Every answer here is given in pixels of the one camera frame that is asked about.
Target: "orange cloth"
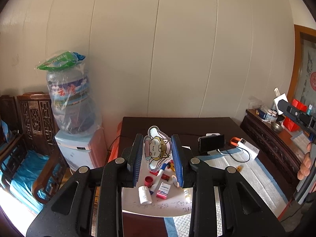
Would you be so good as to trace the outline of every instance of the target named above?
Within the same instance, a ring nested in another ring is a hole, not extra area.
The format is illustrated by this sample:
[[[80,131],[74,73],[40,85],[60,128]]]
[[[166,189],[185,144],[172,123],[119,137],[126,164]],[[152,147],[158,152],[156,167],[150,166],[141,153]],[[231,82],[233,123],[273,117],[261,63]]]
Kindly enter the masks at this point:
[[[121,135],[121,130],[122,130],[122,122],[119,123],[117,131],[116,131],[116,137]],[[111,149],[111,155],[109,157],[109,161],[112,161],[114,159],[116,159],[118,157],[118,153],[119,153],[119,137],[115,140],[115,142],[112,145],[112,149]]]

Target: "wooden chair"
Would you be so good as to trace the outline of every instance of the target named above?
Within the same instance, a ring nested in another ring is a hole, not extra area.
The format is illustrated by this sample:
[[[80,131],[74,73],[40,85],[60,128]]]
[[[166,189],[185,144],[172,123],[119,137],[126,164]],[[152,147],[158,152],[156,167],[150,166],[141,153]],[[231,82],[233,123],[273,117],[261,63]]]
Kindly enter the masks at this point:
[[[9,95],[0,96],[0,121],[1,119],[8,125],[12,131],[12,138],[7,143],[5,141],[2,126],[0,125],[0,155],[13,142],[18,133],[21,132],[21,125],[19,124],[15,98]]]
[[[33,197],[36,201],[46,204],[58,191],[68,166],[54,138],[58,127],[52,113],[51,100],[49,95],[43,92],[25,93],[17,96],[17,100],[23,134],[17,136],[0,156],[1,165],[9,157],[5,170],[0,167],[3,172],[2,183],[9,191],[11,181],[24,162],[28,150],[47,155],[49,159],[32,185]],[[53,173],[57,164],[60,167]],[[46,194],[47,199],[39,197],[40,190]]]

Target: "red bag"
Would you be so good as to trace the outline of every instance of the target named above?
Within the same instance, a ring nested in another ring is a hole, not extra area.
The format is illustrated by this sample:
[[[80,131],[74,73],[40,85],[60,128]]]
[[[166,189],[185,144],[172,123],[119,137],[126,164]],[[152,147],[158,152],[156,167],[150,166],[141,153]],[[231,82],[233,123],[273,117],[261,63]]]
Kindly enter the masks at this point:
[[[306,112],[307,111],[307,106],[304,105],[303,103],[301,103],[300,101],[298,100],[293,100],[292,101],[292,105],[295,107],[295,108],[298,108],[300,111],[304,111]],[[283,122],[283,125],[289,129],[290,132],[293,132],[293,131],[297,131],[300,129],[300,127],[295,124],[291,119],[289,118],[286,118]]]

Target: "white wall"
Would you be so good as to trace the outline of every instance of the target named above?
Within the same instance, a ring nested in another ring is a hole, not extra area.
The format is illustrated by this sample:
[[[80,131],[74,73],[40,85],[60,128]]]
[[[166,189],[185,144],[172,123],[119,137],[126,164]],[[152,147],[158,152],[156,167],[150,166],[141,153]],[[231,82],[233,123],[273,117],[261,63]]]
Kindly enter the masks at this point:
[[[10,0],[0,14],[0,92],[46,91],[37,63],[87,55],[107,143],[123,116],[244,117],[287,92],[288,0]]]
[[[296,25],[316,29],[316,22],[303,0],[289,0],[293,14],[293,21]]]

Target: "blue cloth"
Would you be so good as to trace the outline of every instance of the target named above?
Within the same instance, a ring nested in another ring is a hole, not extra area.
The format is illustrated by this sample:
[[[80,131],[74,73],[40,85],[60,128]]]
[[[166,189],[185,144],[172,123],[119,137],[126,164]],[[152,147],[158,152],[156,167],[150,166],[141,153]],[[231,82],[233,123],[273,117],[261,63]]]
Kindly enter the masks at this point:
[[[178,237],[176,226],[174,225],[173,217],[164,217],[165,226],[168,233],[168,237]]]
[[[4,148],[4,146],[6,145],[6,143],[0,145],[0,150]],[[5,170],[5,165],[7,165],[7,163],[9,162],[9,159],[10,159],[10,155],[3,161],[3,163],[0,165],[1,167],[1,170],[0,170],[0,184],[2,185],[3,188],[4,187],[4,184],[2,183],[2,170]]]
[[[12,138],[12,133],[8,127],[8,125],[1,120],[1,125],[2,125],[2,131],[3,131],[3,135],[4,135],[4,138],[6,140],[6,142],[9,142]]]
[[[237,152],[240,152],[240,150],[238,148],[233,148],[233,149],[229,149],[229,153],[227,153],[227,151],[222,151],[221,153],[224,153],[224,154],[235,154]],[[197,156],[197,158],[201,159],[202,161],[207,161],[207,160],[213,160],[213,159],[221,158],[222,156],[224,156],[224,155],[218,153],[218,154],[215,154],[215,155]],[[265,168],[265,166],[261,163],[261,161],[258,158],[255,158],[255,161],[261,167],[262,171],[267,175],[267,177],[271,180],[272,184],[274,185],[276,190],[279,192],[279,194],[281,195],[281,197],[284,200],[284,202],[288,203],[288,199],[286,198],[285,194],[283,193],[283,191],[281,190],[281,188],[279,187],[277,182],[274,180],[273,176],[269,173],[269,171]]]
[[[49,156],[41,155],[33,150],[29,150],[25,157],[25,160],[16,171],[10,186],[10,192],[29,209],[38,214],[44,207],[44,204],[39,203],[32,195],[32,185],[42,172],[46,165]],[[55,175],[60,168],[57,164],[54,168],[53,174]],[[53,179],[50,177],[48,180],[48,188],[53,183]],[[42,199],[48,200],[47,195],[40,190],[38,196]]]

